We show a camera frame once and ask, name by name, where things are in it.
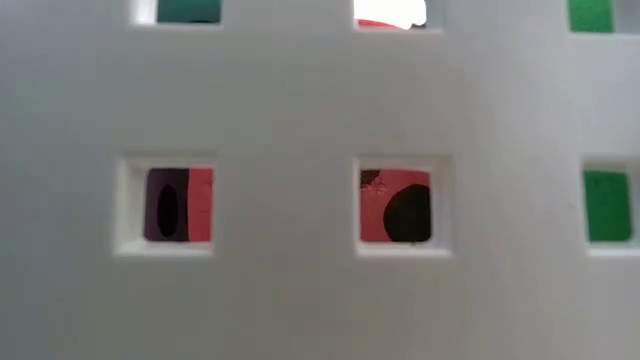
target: red object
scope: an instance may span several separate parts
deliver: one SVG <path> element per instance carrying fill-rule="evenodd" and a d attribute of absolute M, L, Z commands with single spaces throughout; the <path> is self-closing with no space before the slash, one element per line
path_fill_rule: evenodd
<path fill-rule="evenodd" d="M 393 25 L 389 25 L 389 24 L 386 24 L 386 23 L 381 23 L 381 22 L 373 21 L 373 20 L 358 19 L 358 26 L 359 27 L 377 27 L 377 28 L 388 28 L 388 29 L 399 29 L 399 30 L 402 30 L 401 28 L 399 28 L 397 26 L 393 26 Z"/>
<path fill-rule="evenodd" d="M 429 187 L 431 176 L 424 171 L 382 169 L 373 182 L 360 190 L 360 239 L 391 242 L 384 228 L 384 210 L 398 191 L 413 184 Z"/>
<path fill-rule="evenodd" d="M 189 170 L 189 241 L 212 241 L 213 169 Z"/>

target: square opening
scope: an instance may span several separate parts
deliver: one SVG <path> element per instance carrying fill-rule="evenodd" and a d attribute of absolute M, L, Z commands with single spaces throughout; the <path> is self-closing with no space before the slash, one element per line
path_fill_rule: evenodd
<path fill-rule="evenodd" d="M 587 232 L 592 244 L 630 244 L 634 240 L 633 174 L 624 166 L 593 166 L 583 171 Z"/>
<path fill-rule="evenodd" d="M 209 256 L 214 240 L 212 157 L 128 155 L 117 173 L 117 255 Z"/>
<path fill-rule="evenodd" d="M 144 237 L 153 242 L 209 242 L 213 169 L 152 168 L 147 174 Z"/>
<path fill-rule="evenodd" d="M 640 32 L 640 1 L 568 0 L 568 6 L 569 27 L 573 32 Z"/>
<path fill-rule="evenodd" d="M 353 1 L 353 17 L 359 29 L 423 30 L 442 25 L 441 0 Z"/>
<path fill-rule="evenodd" d="M 138 24 L 220 24 L 222 0 L 132 0 Z"/>
<path fill-rule="evenodd" d="M 360 254 L 448 254 L 451 180 L 444 159 L 365 158 L 357 179 Z"/>

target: black oval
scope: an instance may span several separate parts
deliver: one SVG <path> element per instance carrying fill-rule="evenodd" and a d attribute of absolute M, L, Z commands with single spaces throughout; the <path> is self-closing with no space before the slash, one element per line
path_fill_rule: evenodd
<path fill-rule="evenodd" d="M 425 242 L 431 238 L 431 191 L 409 185 L 391 197 L 384 208 L 384 229 L 393 242 Z"/>
<path fill-rule="evenodd" d="M 165 185 L 158 196 L 158 228 L 162 236 L 168 238 L 178 228 L 178 193 L 171 185 Z"/>

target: white plastic panel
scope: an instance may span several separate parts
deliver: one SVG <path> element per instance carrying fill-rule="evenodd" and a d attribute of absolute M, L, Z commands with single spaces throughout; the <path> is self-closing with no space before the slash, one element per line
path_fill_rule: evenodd
<path fill-rule="evenodd" d="M 640 150 L 634 77 L 609 82 L 636 39 L 569 37 L 555 0 L 449 0 L 411 34 L 223 6 L 0 2 L 2 358 L 634 358 L 640 267 L 589 257 L 579 207 L 586 152 Z M 216 155 L 213 256 L 114 256 L 130 153 Z M 450 159 L 451 256 L 356 256 L 360 154 Z"/>

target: green surface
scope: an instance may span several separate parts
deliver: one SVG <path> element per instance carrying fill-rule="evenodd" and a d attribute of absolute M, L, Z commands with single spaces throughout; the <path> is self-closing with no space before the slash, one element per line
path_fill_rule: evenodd
<path fill-rule="evenodd" d="M 158 0 L 159 23 L 220 22 L 221 0 Z"/>
<path fill-rule="evenodd" d="M 613 32 L 612 0 L 569 0 L 571 31 Z"/>
<path fill-rule="evenodd" d="M 585 171 L 589 241 L 626 242 L 631 239 L 631 201 L 625 173 Z"/>

